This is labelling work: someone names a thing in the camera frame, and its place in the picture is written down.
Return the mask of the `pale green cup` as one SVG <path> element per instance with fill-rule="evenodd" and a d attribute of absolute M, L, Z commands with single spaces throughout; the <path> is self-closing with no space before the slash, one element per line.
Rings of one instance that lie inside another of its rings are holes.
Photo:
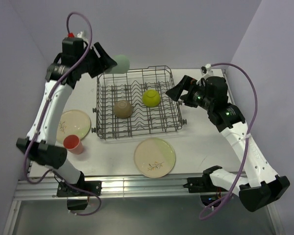
<path fill-rule="evenodd" d="M 130 60 L 127 56 L 123 54 L 116 55 L 114 57 L 114 60 L 117 62 L 117 65 L 112 68 L 112 70 L 110 71 L 111 73 L 123 74 L 128 72 L 128 70 L 130 69 Z"/>

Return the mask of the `lime green bowl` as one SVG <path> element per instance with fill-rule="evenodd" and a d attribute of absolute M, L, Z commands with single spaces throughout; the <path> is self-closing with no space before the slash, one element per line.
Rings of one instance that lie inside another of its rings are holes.
<path fill-rule="evenodd" d="M 161 97 L 158 91 L 147 90 L 143 93 L 142 101 L 147 107 L 155 107 L 159 105 Z"/>

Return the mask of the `grey wire dish rack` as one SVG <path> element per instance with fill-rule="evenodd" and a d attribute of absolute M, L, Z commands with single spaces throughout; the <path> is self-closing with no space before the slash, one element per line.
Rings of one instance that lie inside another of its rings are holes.
<path fill-rule="evenodd" d="M 96 124 L 92 133 L 100 139 L 119 139 L 141 135 L 177 132 L 187 124 L 182 117 L 181 101 L 171 100 L 166 91 L 175 86 L 173 74 L 168 66 L 150 66 L 129 70 L 124 74 L 101 74 L 97 77 Z M 156 90 L 161 97 L 155 107 L 143 103 L 143 94 Z M 126 119 L 115 116 L 116 102 L 127 100 L 133 114 Z"/>

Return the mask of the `black bowl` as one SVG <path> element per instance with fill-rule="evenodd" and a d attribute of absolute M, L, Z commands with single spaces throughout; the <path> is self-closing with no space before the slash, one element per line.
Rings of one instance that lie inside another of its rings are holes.
<path fill-rule="evenodd" d="M 113 113 L 121 119 L 129 118 L 133 114 L 133 107 L 129 101 L 120 100 L 114 104 Z"/>

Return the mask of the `pink cup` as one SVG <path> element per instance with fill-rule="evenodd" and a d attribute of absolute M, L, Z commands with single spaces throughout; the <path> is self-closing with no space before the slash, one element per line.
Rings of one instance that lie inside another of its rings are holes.
<path fill-rule="evenodd" d="M 84 147 L 77 135 L 69 135 L 63 140 L 63 146 L 71 153 L 79 155 L 83 152 Z"/>

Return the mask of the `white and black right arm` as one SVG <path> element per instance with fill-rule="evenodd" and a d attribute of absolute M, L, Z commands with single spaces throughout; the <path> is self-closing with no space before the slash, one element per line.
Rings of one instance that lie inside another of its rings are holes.
<path fill-rule="evenodd" d="M 254 212 L 278 200 L 290 186 L 286 176 L 279 176 L 265 159 L 248 131 L 240 109 L 228 102 L 228 85 L 223 77 L 210 76 L 197 81 L 184 76 L 166 91 L 173 101 L 207 111 L 210 122 L 233 148 L 243 167 L 245 177 L 232 174 L 221 166 L 204 170 L 199 178 L 189 178 L 184 188 L 190 193 L 221 188 L 239 197 L 243 206 Z"/>

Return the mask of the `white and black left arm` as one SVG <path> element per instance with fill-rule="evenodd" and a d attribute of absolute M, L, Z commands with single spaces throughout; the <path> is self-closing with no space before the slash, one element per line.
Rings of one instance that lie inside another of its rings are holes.
<path fill-rule="evenodd" d="M 26 137 L 16 142 L 16 147 L 24 153 L 25 164 L 31 160 L 45 166 L 68 185 L 73 195 L 84 193 L 85 176 L 68 160 L 67 150 L 55 145 L 57 128 L 81 76 L 87 73 L 95 77 L 116 65 L 100 43 L 91 45 L 78 37 L 66 37 L 61 53 L 47 68 L 44 96 L 36 119 Z"/>

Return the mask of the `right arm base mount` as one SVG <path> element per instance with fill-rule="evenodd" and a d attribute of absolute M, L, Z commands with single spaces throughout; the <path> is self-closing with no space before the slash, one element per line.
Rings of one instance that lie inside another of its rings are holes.
<path fill-rule="evenodd" d="M 212 185 L 205 177 L 187 178 L 183 188 L 186 188 L 189 193 L 199 193 L 205 207 L 221 198 L 223 193 L 227 193 L 226 189 Z"/>

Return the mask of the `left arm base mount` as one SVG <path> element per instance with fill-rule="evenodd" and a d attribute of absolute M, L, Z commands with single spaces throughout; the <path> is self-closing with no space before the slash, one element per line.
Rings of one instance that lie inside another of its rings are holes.
<path fill-rule="evenodd" d="M 99 211 L 102 205 L 102 201 L 99 198 L 101 186 L 101 181 L 86 181 L 82 184 L 82 188 L 77 188 L 77 186 L 69 185 L 66 182 L 59 182 L 56 197 L 67 199 L 67 208 L 71 213 L 74 212 L 77 215 L 86 216 Z M 98 199 L 97 208 L 92 213 L 82 214 L 81 211 L 84 211 L 90 205 L 91 197 Z"/>

